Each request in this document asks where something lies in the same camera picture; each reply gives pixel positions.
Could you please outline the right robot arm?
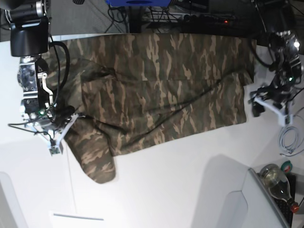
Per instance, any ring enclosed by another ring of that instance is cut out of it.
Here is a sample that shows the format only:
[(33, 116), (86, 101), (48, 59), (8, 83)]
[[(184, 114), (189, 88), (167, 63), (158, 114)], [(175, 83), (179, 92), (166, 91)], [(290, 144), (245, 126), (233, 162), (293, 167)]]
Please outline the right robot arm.
[[(10, 29), (10, 51), (20, 58), (18, 81), (23, 90), (20, 113), (23, 121), (8, 126), (40, 135), (51, 155), (63, 152), (62, 140), (79, 117), (72, 106), (60, 104), (60, 92), (67, 82), (70, 54), (61, 41), (49, 33), (47, 0), (2, 0)], [(64, 76), (57, 76), (57, 87), (47, 85), (49, 67), (42, 55), (49, 48), (62, 47), (66, 57)]]

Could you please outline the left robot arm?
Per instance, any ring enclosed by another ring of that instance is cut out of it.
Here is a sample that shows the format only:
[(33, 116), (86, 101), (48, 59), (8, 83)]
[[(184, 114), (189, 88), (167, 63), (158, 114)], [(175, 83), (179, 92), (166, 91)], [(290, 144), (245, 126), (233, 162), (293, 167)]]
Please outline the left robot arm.
[(290, 113), (292, 101), (296, 97), (296, 86), (302, 82), (304, 68), (299, 58), (300, 42), (296, 37), (295, 14), (288, 0), (254, 0), (252, 4), (260, 18), (261, 33), (266, 37), (272, 63), (264, 62), (248, 37), (248, 45), (256, 60), (269, 71), (274, 78), (268, 85), (262, 85), (250, 92), (249, 103), (254, 117), (259, 117), (266, 109), (277, 115), (278, 124), (285, 127), (293, 122)]

